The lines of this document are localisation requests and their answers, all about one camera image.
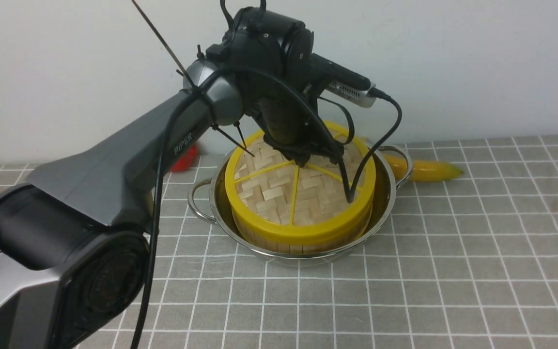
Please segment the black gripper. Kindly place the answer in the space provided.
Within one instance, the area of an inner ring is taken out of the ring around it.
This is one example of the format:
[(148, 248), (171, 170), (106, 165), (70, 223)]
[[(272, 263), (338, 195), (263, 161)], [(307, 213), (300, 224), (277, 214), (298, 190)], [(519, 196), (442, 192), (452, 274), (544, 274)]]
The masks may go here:
[(324, 157), (337, 165), (344, 155), (339, 141), (330, 142), (329, 130), (323, 131), (296, 99), (284, 95), (280, 99), (263, 98), (259, 101), (264, 141), (287, 159), (303, 168), (314, 156)]

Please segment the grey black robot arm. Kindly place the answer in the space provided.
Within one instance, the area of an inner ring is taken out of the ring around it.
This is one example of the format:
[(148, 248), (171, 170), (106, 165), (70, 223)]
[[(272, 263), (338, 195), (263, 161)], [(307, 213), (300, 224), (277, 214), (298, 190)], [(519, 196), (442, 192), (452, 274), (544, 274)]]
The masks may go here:
[(170, 168), (206, 131), (255, 117), (273, 145), (337, 160), (303, 91), (317, 69), (304, 22), (258, 7), (188, 68), (183, 88), (89, 150), (0, 193), (0, 349), (72, 349), (143, 292), (138, 347)]

